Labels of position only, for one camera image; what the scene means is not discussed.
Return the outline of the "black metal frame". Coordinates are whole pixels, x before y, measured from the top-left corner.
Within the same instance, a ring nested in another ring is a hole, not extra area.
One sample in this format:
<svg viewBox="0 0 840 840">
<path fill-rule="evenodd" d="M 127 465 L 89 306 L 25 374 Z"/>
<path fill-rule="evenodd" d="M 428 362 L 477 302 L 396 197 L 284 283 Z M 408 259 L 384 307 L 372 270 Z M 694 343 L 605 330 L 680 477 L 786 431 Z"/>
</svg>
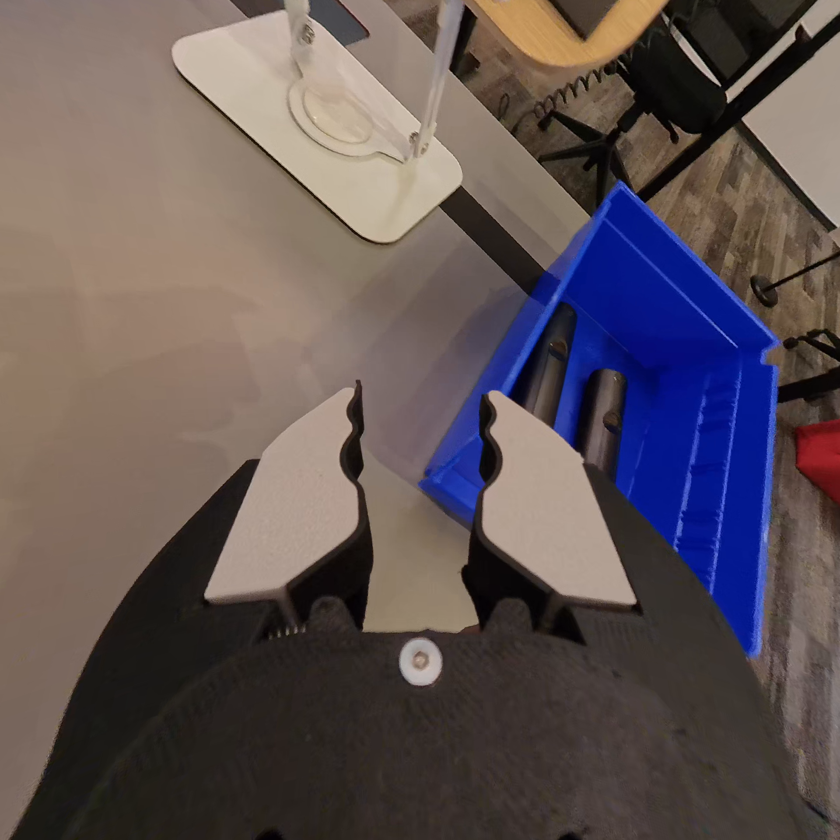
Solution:
<svg viewBox="0 0 840 840">
<path fill-rule="evenodd" d="M 791 42 L 764 65 L 730 100 L 720 118 L 704 129 L 688 150 L 681 152 L 640 191 L 644 201 L 656 196 L 677 175 L 699 159 L 725 133 L 738 125 L 777 88 L 791 79 L 839 32 L 835 14 L 813 35 L 802 20 L 813 1 L 719 1 L 669 4 L 669 21 L 708 68 L 724 92 L 767 57 L 787 35 Z"/>
<path fill-rule="evenodd" d="M 782 346 L 793 351 L 801 343 L 820 351 L 836 365 L 823 374 L 781 385 L 778 388 L 778 404 L 803 400 L 813 402 L 839 389 L 839 337 L 829 329 L 813 329 L 807 333 L 785 339 Z"/>
</svg>

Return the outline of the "black remote control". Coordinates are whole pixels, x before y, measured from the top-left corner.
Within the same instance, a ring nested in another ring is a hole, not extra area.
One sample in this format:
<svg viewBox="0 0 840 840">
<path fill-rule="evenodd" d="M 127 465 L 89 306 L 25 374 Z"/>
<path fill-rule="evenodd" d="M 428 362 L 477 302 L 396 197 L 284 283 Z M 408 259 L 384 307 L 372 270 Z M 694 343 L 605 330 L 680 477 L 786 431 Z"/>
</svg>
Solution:
<svg viewBox="0 0 840 840">
<path fill-rule="evenodd" d="M 549 427 L 559 410 L 577 320 L 572 306 L 560 303 L 523 369 L 521 406 Z"/>
<path fill-rule="evenodd" d="M 616 482 L 623 435 L 627 378 L 620 371 L 594 371 L 585 385 L 575 445 L 583 461 Z"/>
</svg>

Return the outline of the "black office chair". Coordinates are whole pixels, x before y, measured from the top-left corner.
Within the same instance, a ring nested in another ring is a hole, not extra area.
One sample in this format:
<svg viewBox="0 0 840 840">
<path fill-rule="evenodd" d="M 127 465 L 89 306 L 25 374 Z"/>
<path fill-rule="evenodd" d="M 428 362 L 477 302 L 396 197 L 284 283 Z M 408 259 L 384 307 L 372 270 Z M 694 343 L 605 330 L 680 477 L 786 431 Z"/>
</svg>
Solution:
<svg viewBox="0 0 840 840">
<path fill-rule="evenodd" d="M 604 133 L 560 110 L 557 101 L 565 101 L 568 93 L 576 96 L 578 88 L 589 87 L 590 79 L 602 81 L 614 75 L 632 91 L 633 99 L 610 131 Z M 690 135 L 703 133 L 722 116 L 727 104 L 725 92 L 692 62 L 674 37 L 655 30 L 609 65 L 580 77 L 556 91 L 553 99 L 543 102 L 539 129 L 545 132 L 556 122 L 580 142 L 540 154 L 537 160 L 541 165 L 583 160 L 583 170 L 595 171 L 595 204 L 600 206 L 606 198 L 610 176 L 616 183 L 634 189 L 617 145 L 642 116 L 654 117 L 667 131 L 671 143 L 677 144 L 678 131 Z"/>
</svg>

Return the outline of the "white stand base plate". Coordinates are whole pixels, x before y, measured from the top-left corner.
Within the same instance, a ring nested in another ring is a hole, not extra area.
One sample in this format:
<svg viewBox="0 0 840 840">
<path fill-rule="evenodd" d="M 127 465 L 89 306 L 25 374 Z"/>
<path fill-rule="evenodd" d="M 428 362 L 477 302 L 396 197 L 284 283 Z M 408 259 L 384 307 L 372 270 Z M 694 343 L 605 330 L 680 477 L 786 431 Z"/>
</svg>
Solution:
<svg viewBox="0 0 840 840">
<path fill-rule="evenodd" d="M 310 15 L 309 2 L 179 39 L 175 68 L 358 236 L 402 238 L 463 181 L 435 138 L 463 2 L 440 2 L 423 118 Z"/>
</svg>

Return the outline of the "blue plastic bin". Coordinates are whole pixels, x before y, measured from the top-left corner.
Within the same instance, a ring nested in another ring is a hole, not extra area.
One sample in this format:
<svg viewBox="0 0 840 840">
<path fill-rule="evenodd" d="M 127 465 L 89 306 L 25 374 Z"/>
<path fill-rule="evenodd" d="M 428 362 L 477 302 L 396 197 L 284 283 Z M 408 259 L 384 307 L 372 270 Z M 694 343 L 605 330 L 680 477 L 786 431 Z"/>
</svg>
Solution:
<svg viewBox="0 0 840 840">
<path fill-rule="evenodd" d="M 471 523 L 481 397 L 513 397 L 554 310 L 577 323 L 554 429 L 575 443 L 596 370 L 626 378 L 616 485 L 759 655 L 768 568 L 778 341 L 628 188 L 612 189 L 537 283 L 425 468 L 419 487 Z"/>
</svg>

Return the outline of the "red container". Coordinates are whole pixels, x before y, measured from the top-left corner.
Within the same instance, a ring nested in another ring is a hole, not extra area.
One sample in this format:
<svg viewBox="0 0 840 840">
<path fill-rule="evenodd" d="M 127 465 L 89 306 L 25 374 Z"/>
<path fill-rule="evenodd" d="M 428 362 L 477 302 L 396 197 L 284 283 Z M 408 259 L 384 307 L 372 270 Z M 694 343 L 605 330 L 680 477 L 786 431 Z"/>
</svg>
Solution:
<svg viewBox="0 0 840 840">
<path fill-rule="evenodd" d="M 839 505 L 839 420 L 798 426 L 794 438 L 797 469 Z"/>
</svg>

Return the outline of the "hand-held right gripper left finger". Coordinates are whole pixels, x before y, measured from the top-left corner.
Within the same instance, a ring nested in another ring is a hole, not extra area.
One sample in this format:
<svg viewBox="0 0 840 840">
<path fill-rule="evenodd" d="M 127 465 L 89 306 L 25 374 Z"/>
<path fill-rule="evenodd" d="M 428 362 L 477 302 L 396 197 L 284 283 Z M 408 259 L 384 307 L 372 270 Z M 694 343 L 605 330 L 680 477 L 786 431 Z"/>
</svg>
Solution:
<svg viewBox="0 0 840 840">
<path fill-rule="evenodd" d="M 297 632 L 332 597 L 362 626 L 374 561 L 362 396 L 361 381 L 344 387 L 266 447 L 206 585 L 208 604 L 272 602 Z"/>
</svg>

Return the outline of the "grey desk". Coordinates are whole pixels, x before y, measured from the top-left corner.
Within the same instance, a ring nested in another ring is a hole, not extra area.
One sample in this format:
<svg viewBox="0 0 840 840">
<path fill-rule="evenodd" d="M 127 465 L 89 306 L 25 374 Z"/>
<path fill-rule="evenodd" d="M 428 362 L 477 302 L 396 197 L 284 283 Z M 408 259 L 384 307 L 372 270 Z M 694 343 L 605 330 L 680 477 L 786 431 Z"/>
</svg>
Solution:
<svg viewBox="0 0 840 840">
<path fill-rule="evenodd" d="M 439 209 L 363 241 L 177 73 L 230 2 L 2 2 L 2 838 L 132 583 L 361 381 L 369 627 L 459 630 L 468 531 L 417 488 L 526 293 Z M 437 136 L 546 269 L 587 214 L 457 80 Z"/>
</svg>

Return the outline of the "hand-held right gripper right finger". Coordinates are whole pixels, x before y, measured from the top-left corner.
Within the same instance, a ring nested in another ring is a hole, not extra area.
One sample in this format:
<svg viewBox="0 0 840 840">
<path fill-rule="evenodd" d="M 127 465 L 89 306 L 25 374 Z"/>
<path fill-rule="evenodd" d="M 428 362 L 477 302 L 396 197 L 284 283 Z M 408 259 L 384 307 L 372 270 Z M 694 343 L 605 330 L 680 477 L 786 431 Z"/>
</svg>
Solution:
<svg viewBox="0 0 840 840">
<path fill-rule="evenodd" d="M 463 567 L 479 626 L 506 600 L 521 601 L 545 632 L 569 607 L 637 608 L 577 451 L 500 391 L 480 399 L 479 437 L 483 485 Z"/>
</svg>

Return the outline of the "black floor stand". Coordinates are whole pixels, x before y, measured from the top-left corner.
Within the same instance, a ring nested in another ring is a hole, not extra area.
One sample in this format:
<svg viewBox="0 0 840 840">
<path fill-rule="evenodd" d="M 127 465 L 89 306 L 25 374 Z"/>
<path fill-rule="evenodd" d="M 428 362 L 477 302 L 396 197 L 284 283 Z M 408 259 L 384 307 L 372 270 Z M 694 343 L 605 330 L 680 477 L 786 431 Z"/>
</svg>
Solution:
<svg viewBox="0 0 840 840">
<path fill-rule="evenodd" d="M 780 278 L 778 280 L 772 280 L 767 276 L 753 275 L 750 278 L 750 288 L 752 294 L 763 307 L 774 308 L 778 305 L 778 289 L 780 289 L 782 286 L 788 284 L 793 280 L 798 280 L 804 277 L 805 275 L 813 272 L 814 270 L 827 266 L 828 264 L 834 262 L 838 258 L 839 251 L 837 250 L 831 255 L 819 259 L 811 263 L 810 265 L 798 269 L 797 271 L 790 273 L 788 276 L 784 276 L 783 278 Z"/>
</svg>

